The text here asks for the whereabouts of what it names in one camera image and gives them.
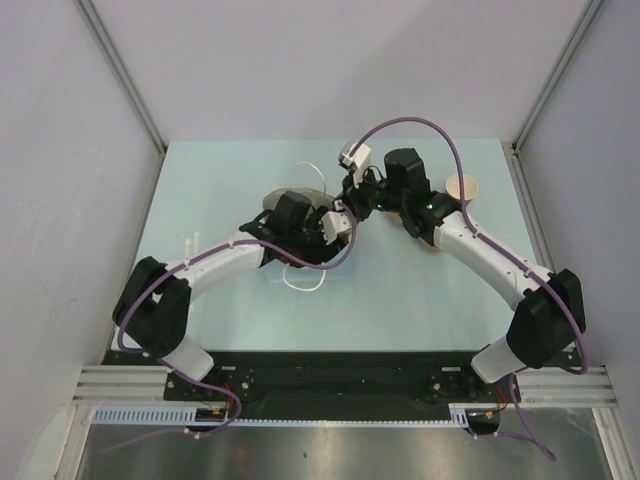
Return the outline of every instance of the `light blue table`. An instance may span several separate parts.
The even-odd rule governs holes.
[[[184,257],[186,238],[200,232],[200,250],[224,240],[261,211],[262,198],[287,186],[306,160],[339,192],[345,171],[337,155],[346,140],[174,142],[164,162],[138,252],[168,261]],[[374,163],[398,147],[414,147],[432,188],[455,174],[442,140],[372,140]],[[533,258],[502,152],[495,139],[458,140],[465,173],[480,185],[469,209],[496,237]],[[294,185],[321,188],[310,169]],[[314,293],[269,282],[258,270],[237,276],[194,304],[188,334],[212,350],[460,350],[502,336],[512,313],[465,265],[425,249],[374,212],[358,232],[345,269]]]

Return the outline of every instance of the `reflective metal surface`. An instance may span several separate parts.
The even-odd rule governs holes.
[[[78,479],[611,478],[591,410],[529,411],[528,418],[556,463],[508,438],[414,428],[237,427],[198,441],[169,433],[100,453],[153,429],[95,425]],[[506,412],[502,429],[522,431],[515,412]]]

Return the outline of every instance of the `white loop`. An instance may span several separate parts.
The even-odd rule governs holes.
[[[318,290],[322,284],[324,283],[324,279],[327,277],[327,271],[323,270],[322,271],[322,276],[320,277],[320,281],[318,282],[318,284],[314,287],[311,288],[302,288],[302,287],[296,287],[295,285],[293,285],[292,283],[289,283],[289,280],[287,280],[287,268],[289,267],[289,265],[287,265],[286,263],[284,264],[284,267],[282,268],[282,281],[284,282],[284,284],[289,287],[292,288],[293,290],[297,290],[298,292],[315,292],[316,290]]]
[[[296,168],[298,168],[301,165],[307,165],[307,166],[313,168],[318,173],[318,175],[320,175],[320,178],[322,179],[322,194],[326,197],[327,196],[327,180],[324,178],[324,175],[322,174],[320,169],[318,167],[316,167],[311,162],[298,162],[293,166],[293,168],[291,168],[291,173],[289,174],[289,188],[293,188],[293,186],[291,185],[291,183],[292,183],[291,180],[293,178],[293,172],[295,172]]]

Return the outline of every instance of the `wall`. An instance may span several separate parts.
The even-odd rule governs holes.
[[[0,15],[0,478],[105,346],[159,159],[73,2]]]
[[[553,256],[582,278],[594,361],[638,447],[639,24],[640,2],[608,3],[522,154]]]
[[[511,140],[587,2],[95,3],[167,139],[357,137],[422,115]]]

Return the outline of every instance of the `robotic arm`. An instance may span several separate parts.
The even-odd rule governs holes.
[[[352,225],[345,207],[359,222],[374,210],[396,213],[412,237],[455,256],[509,304],[514,317],[506,335],[462,366],[482,384],[497,382],[525,367],[540,368],[574,340],[562,311],[530,277],[532,272],[560,296],[580,330],[585,330],[578,278],[569,270],[554,274],[530,264],[490,237],[473,219],[477,231],[472,232],[460,203],[431,190],[424,164],[414,149],[389,152],[385,156],[387,178],[380,179],[370,168],[371,150],[366,145],[353,155],[350,152],[351,145],[347,145],[340,156],[340,165],[348,175],[342,182],[342,192],[332,202],[319,202],[313,195],[303,195],[302,190],[279,191],[275,207],[266,208],[256,219],[242,225],[228,242],[213,249],[219,253],[194,265],[185,264],[162,282],[155,290],[161,295],[159,300],[144,299],[130,315],[126,333],[151,357],[190,378],[202,379],[213,367],[213,359],[185,336],[189,304],[231,275],[260,268],[273,260],[300,267],[287,252],[303,264],[321,265],[331,260],[349,244]],[[482,241],[479,233],[528,264],[529,270],[515,268]],[[141,260],[113,312],[114,322],[120,326],[141,293],[170,270],[152,257]]]

